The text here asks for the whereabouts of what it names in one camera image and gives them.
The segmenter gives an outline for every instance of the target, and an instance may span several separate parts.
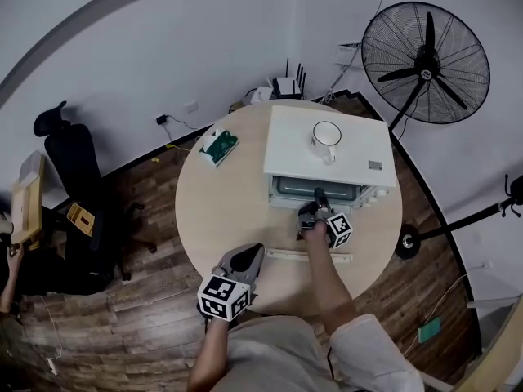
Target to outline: forearm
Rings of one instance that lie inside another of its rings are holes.
[[[202,348],[190,370],[188,392],[208,392],[225,375],[227,364],[227,336],[229,323],[213,319]]]
[[[310,241],[307,243],[307,252],[320,317],[325,331],[332,335],[338,327],[350,322],[358,314],[351,294],[334,267],[327,243],[323,240]]]
[[[9,314],[11,310],[11,304],[13,302],[13,296],[15,295],[16,279],[18,274],[9,274],[6,286],[3,288],[2,295],[0,296],[0,312]]]

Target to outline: oven door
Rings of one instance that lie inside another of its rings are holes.
[[[314,193],[318,187],[324,190],[331,207],[360,207],[362,195],[369,192],[368,186],[273,176],[271,195],[273,198],[293,200],[302,205],[315,200]]]

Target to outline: power adapter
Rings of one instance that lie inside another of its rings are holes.
[[[163,114],[156,118],[156,124],[157,125],[163,125],[167,121],[167,115]]]
[[[58,372],[56,371],[55,362],[53,362],[52,359],[50,359],[48,357],[46,358],[46,362],[47,362],[47,366],[49,366],[49,368],[51,369],[51,373],[56,376],[58,374]]]

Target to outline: white cup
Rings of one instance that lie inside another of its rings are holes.
[[[312,129],[312,152],[324,160],[325,164],[334,164],[336,161],[336,148],[342,140],[340,128],[332,122],[318,122]]]

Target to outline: green object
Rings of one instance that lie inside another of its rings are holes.
[[[238,144],[238,138],[231,135],[229,131],[223,131],[216,140],[208,147],[207,151],[200,149],[200,153],[209,155],[214,164],[221,160]]]
[[[441,331],[441,319],[440,317],[434,318],[431,322],[426,323],[422,327],[418,328],[419,344],[430,340],[433,336],[439,334]]]

